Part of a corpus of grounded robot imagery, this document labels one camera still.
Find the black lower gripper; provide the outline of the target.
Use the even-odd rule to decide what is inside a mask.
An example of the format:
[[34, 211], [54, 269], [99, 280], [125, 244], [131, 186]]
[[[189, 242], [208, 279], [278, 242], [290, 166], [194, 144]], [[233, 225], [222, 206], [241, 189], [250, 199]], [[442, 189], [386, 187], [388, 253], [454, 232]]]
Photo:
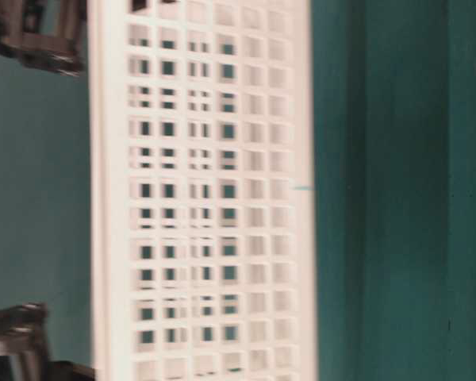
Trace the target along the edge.
[[43, 303], [0, 310], [0, 380], [95, 381], [95, 370], [71, 361], [50, 363]]

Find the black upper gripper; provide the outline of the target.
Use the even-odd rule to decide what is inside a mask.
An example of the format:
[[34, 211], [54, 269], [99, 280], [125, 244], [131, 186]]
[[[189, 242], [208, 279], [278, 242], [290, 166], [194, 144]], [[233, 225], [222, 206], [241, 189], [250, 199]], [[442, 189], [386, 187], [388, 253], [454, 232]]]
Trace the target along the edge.
[[62, 1], [53, 34], [41, 32], [46, 1], [0, 1], [0, 56], [23, 66], [77, 76], [84, 69], [80, 55], [85, 1]]

